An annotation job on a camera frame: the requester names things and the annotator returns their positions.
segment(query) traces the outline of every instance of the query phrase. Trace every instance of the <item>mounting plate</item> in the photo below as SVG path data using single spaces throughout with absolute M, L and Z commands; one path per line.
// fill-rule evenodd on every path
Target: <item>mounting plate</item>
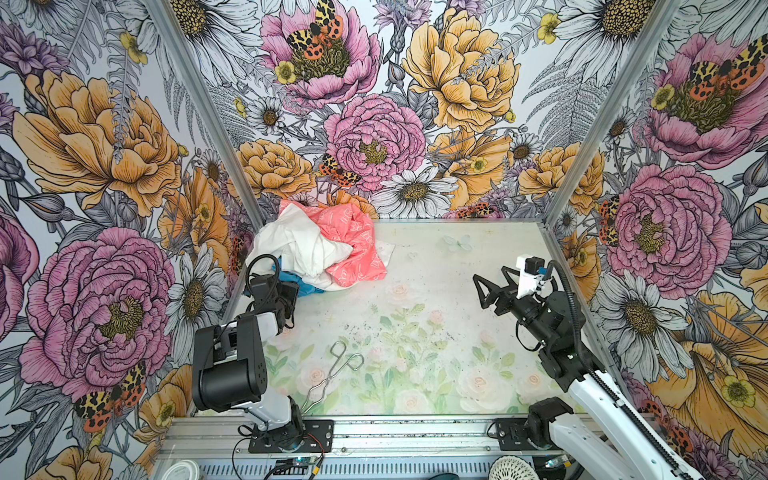
M 531 450 L 533 448 L 537 450 L 552 449 L 551 446 L 548 449 L 539 449 L 528 441 L 528 428 L 525 426 L 527 421 L 528 419 L 510 417 L 494 420 L 496 439 L 502 452 Z
M 333 447 L 333 420 L 304 419 L 306 433 L 312 434 L 322 447 L 312 439 L 304 439 L 301 446 L 293 453 L 321 453 L 323 449 L 330 452 Z M 248 445 L 249 453 L 284 453 L 276 445 L 265 445 L 265 439 L 251 439 Z

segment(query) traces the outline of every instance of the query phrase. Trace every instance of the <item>pink cloth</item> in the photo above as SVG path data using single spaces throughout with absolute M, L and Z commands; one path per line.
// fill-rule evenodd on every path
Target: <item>pink cloth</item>
M 357 206 L 342 204 L 329 208 L 304 207 L 283 200 L 280 202 L 280 213 L 290 204 L 297 205 L 317 224 L 325 238 L 352 246 L 352 253 L 346 260 L 326 268 L 334 282 L 348 287 L 361 280 L 381 280 L 386 276 L 386 266 L 376 253 L 373 222 Z

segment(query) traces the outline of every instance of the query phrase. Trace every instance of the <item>floral table mat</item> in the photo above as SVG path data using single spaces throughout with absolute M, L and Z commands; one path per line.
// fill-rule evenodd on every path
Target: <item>floral table mat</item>
M 523 253 L 549 258 L 536 223 L 377 223 L 376 237 L 396 244 L 387 277 L 300 298 L 295 328 L 265 343 L 272 387 L 301 406 L 342 340 L 365 363 L 332 379 L 310 414 L 517 413 L 550 396 L 573 404 L 521 347 L 515 318 L 480 308 L 472 282 L 478 273 L 503 284 L 501 266 Z M 535 344 L 525 329 L 521 339 Z

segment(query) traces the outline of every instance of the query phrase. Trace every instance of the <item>metal vent grille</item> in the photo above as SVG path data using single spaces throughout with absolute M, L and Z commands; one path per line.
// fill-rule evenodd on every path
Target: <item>metal vent grille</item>
M 370 478 L 430 478 L 440 473 L 455 473 L 465 478 L 488 478 L 491 465 L 498 456 L 428 457 L 428 458 L 327 458 L 320 469 L 322 480 L 355 480 Z M 200 460 L 206 480 L 238 480 L 229 460 Z M 258 480 L 275 465 L 274 460 L 235 459 L 243 480 Z M 272 478 L 296 480 L 303 471 L 286 472 Z

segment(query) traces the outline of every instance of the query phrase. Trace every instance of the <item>white cloth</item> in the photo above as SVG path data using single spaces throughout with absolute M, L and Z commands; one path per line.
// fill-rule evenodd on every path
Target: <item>white cloth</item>
M 376 241 L 376 253 L 384 266 L 389 265 L 394 249 L 394 243 Z M 245 264 L 265 253 L 282 257 L 282 269 L 300 276 L 304 283 L 330 292 L 349 288 L 334 282 L 325 270 L 346 260 L 352 253 L 352 246 L 326 239 L 320 233 L 320 227 L 294 204 L 288 205 L 277 220 L 268 223 L 256 235 Z M 253 266 L 253 272 L 261 275 L 271 271 L 272 261 L 266 258 Z

